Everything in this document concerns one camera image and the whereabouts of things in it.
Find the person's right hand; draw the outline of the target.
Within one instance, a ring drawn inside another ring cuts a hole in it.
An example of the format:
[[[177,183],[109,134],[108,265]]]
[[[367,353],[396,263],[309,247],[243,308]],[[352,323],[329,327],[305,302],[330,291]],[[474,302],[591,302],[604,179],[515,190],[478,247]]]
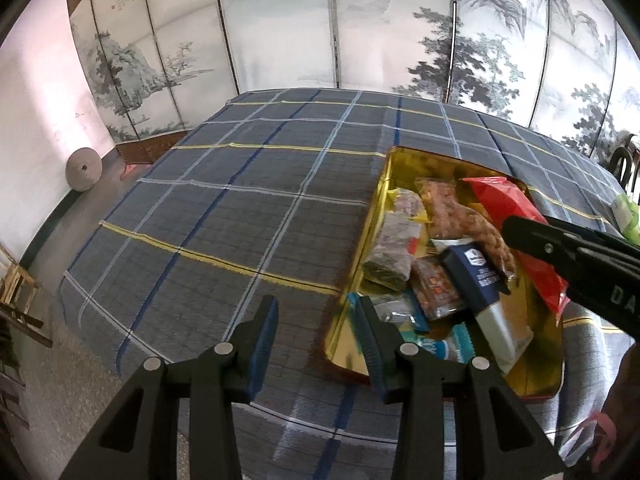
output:
[[[639,478],[639,408],[639,346],[634,344],[598,414],[590,456],[593,478]]]

